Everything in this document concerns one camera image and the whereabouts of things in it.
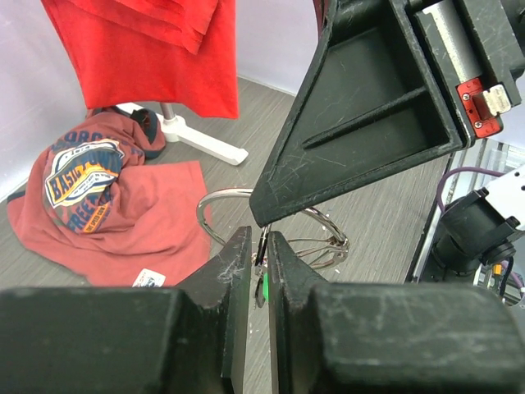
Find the metal stand leg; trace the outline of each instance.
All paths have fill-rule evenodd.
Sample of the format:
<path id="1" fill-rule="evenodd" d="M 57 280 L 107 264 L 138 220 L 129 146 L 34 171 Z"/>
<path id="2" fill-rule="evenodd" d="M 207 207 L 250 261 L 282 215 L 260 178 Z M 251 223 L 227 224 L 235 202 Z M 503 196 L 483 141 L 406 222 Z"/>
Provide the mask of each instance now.
<path id="1" fill-rule="evenodd" d="M 128 113 L 142 109 L 135 103 L 120 104 L 118 107 Z M 184 142 L 233 166 L 238 166 L 248 156 L 245 149 L 236 148 L 188 127 L 185 119 L 175 114 L 171 104 L 161 103 L 161 111 L 162 115 L 157 114 L 157 116 L 162 124 L 162 132 L 166 136 L 166 141 Z"/>

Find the dark red t-shirt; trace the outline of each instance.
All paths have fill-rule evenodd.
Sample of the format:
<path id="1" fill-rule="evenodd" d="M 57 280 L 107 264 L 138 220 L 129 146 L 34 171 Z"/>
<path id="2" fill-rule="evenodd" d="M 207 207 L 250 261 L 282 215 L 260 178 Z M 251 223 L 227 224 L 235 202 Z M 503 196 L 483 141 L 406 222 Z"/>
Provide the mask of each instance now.
<path id="1" fill-rule="evenodd" d="M 102 112 L 66 133 L 7 213 L 27 249 L 94 285 L 175 285 L 209 257 L 195 214 L 206 187 L 199 162 L 144 166 L 164 135 L 153 112 L 134 118 Z"/>

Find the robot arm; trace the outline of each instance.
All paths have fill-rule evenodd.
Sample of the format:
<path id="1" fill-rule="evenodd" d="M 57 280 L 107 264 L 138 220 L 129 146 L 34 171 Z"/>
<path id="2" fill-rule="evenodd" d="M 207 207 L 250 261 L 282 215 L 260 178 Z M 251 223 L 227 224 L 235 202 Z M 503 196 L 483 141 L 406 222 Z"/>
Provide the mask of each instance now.
<path id="1" fill-rule="evenodd" d="M 250 199 L 261 227 L 468 148 L 521 103 L 523 2 L 315 3 L 319 45 Z"/>

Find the black plastic bracket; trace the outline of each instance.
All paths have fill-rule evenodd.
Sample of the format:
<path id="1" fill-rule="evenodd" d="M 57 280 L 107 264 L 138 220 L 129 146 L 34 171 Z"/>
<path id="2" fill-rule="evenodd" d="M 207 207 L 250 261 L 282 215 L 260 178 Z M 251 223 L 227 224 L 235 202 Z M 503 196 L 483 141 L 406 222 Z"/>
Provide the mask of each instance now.
<path id="1" fill-rule="evenodd" d="M 251 229 L 175 288 L 0 294 L 0 392 L 239 394 Z"/>
<path id="2" fill-rule="evenodd" d="M 521 392 L 523 342 L 486 289 L 328 283 L 275 232 L 268 252 L 274 394 Z"/>
<path id="3" fill-rule="evenodd" d="M 523 16 L 500 0 L 446 1 L 480 64 L 472 78 L 519 104 L 525 57 L 508 18 Z M 474 144 L 451 61 L 463 54 L 423 12 L 437 2 L 314 1 L 317 50 L 249 201 L 259 226 Z"/>

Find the shirt tag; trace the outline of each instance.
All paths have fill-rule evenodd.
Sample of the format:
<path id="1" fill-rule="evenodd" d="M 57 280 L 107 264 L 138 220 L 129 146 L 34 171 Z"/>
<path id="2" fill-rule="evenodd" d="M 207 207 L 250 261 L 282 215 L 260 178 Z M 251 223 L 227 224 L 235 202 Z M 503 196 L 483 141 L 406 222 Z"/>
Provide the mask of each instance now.
<path id="1" fill-rule="evenodd" d="M 160 287 L 166 280 L 166 277 L 161 273 L 156 273 L 151 269 L 143 269 L 139 276 L 135 279 L 133 287 Z"/>

